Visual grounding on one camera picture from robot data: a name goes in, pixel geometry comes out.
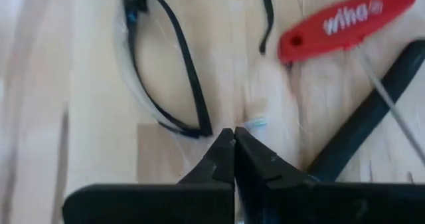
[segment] screwdriver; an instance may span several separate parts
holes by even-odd
[[[279,41],[278,56],[283,64],[293,64],[332,51],[355,47],[368,78],[425,166],[425,153],[373,72],[371,62],[361,48],[365,37],[402,15],[415,1],[344,0],[334,3],[286,31]]]

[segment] red screwdriver handle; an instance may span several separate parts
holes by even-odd
[[[308,17],[285,32],[278,45],[281,62],[303,61],[348,49],[404,13],[415,0],[345,0]]]

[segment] wooden surface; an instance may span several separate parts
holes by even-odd
[[[2,224],[57,223],[60,217],[55,203],[62,202],[66,175],[61,130],[69,98],[73,3],[2,0]]]
[[[5,1],[1,224],[56,223],[60,197],[80,187],[175,183],[202,158],[214,138],[170,134],[125,86],[116,57],[120,44],[113,36],[118,0]],[[166,1],[185,32],[215,135],[263,116],[267,126],[252,133],[304,169],[371,91],[352,51],[296,64],[291,73],[277,61],[280,34],[336,0],[273,0],[275,24],[266,57],[258,52],[266,28],[262,0]],[[149,7],[138,42],[143,78],[166,110],[196,124],[172,26],[154,0]],[[424,9],[425,0],[417,0],[407,14],[367,39],[364,49],[379,76],[409,41],[425,35]],[[425,145],[424,78],[421,68],[397,106]],[[425,181],[425,170],[387,115],[339,180],[417,183]]]

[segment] black handle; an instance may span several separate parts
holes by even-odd
[[[425,59],[425,39],[411,42],[381,80],[396,102],[406,90]],[[354,111],[308,169],[321,181],[335,181],[360,145],[388,113],[376,90]]]

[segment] light wood grain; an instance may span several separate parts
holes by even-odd
[[[185,33],[215,136],[263,116],[268,125],[251,133],[304,169],[371,91],[351,51],[296,64],[291,72],[277,60],[280,34],[337,0],[273,0],[266,56],[258,52],[266,28],[262,0],[166,1]],[[2,3],[1,224],[55,223],[64,193],[92,183],[175,183],[202,158],[214,137],[190,140],[165,131],[122,80],[114,41],[119,0]],[[166,110],[196,124],[169,18],[155,0],[149,8],[138,37],[144,81]],[[425,35],[424,9],[425,0],[417,0],[367,39],[364,49],[379,76],[409,41]],[[397,104],[421,144],[424,77],[421,68]],[[425,181],[425,171],[387,115],[339,180],[417,183]]]
[[[157,128],[155,122],[146,118],[143,108],[120,80],[111,51],[113,40],[107,36],[112,32],[109,24],[116,12],[116,4],[109,1],[99,0],[95,11],[80,9],[78,14],[79,25],[87,29],[80,30],[82,38],[76,42],[79,45],[74,53],[78,59],[75,71],[79,75],[74,76],[73,83],[78,86],[72,92],[72,107],[77,111],[71,115],[74,140],[68,191],[94,181],[176,182],[202,157],[205,143],[211,144],[213,140],[200,140],[191,146],[192,140],[153,131]],[[262,0],[166,1],[185,32],[216,135],[221,128],[235,127],[246,119],[263,115],[268,125],[252,133],[285,160],[303,169],[372,89],[358,56],[351,51],[296,64],[290,73],[277,61],[275,49],[280,34],[302,17],[336,0],[273,0],[276,22],[265,57],[258,52],[266,26]],[[82,7],[87,7],[87,0],[80,2]],[[149,8],[149,18],[138,40],[142,76],[149,91],[166,110],[196,123],[173,28],[155,0],[149,0]],[[423,0],[418,0],[407,14],[367,39],[364,48],[379,76],[386,72],[404,45],[425,33],[423,8]],[[93,13],[101,16],[94,19]],[[87,32],[96,27],[102,28]],[[90,52],[83,47],[90,47]],[[102,66],[103,72],[96,72],[96,66]],[[409,98],[420,87],[421,76],[422,70],[398,105],[424,143],[421,127],[417,125],[423,100]],[[107,83],[108,92],[102,91]],[[137,124],[143,125],[136,130]],[[189,166],[183,165],[185,158]],[[92,174],[94,170],[98,170],[96,175]],[[407,177],[413,176],[415,181],[424,181],[423,173],[398,126],[387,116],[340,179],[411,181]]]

